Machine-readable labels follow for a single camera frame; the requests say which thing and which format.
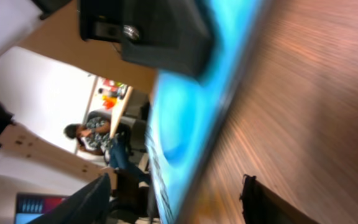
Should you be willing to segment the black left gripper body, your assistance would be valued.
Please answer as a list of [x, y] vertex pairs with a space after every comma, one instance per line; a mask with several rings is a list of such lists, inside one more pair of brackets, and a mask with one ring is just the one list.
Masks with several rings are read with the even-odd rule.
[[78, 0], [81, 39], [120, 43], [123, 3], [123, 0]]

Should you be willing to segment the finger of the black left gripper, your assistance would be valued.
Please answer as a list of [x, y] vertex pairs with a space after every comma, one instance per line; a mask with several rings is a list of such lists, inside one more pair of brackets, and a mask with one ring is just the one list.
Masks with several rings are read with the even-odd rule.
[[208, 1], [125, 0], [122, 59], [196, 78], [214, 47]]

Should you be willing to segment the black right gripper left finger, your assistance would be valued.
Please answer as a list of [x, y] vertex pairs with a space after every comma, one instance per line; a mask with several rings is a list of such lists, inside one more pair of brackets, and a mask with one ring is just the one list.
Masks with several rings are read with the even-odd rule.
[[105, 224], [111, 193], [110, 178], [103, 174], [66, 198], [31, 224]]

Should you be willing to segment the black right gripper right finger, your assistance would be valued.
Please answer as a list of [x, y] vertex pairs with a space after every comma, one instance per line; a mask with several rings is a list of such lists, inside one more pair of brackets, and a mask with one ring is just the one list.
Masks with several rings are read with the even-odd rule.
[[315, 220], [272, 192], [256, 176], [243, 175], [242, 216], [246, 224], [317, 224]]

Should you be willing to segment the Galaxy S25 smartphone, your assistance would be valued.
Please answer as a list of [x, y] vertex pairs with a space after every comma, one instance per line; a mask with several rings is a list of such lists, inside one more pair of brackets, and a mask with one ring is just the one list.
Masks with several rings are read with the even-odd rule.
[[191, 211], [272, 2], [214, 0], [205, 6], [216, 42], [204, 72], [192, 79], [161, 71], [149, 114], [146, 146], [162, 223], [183, 222]]

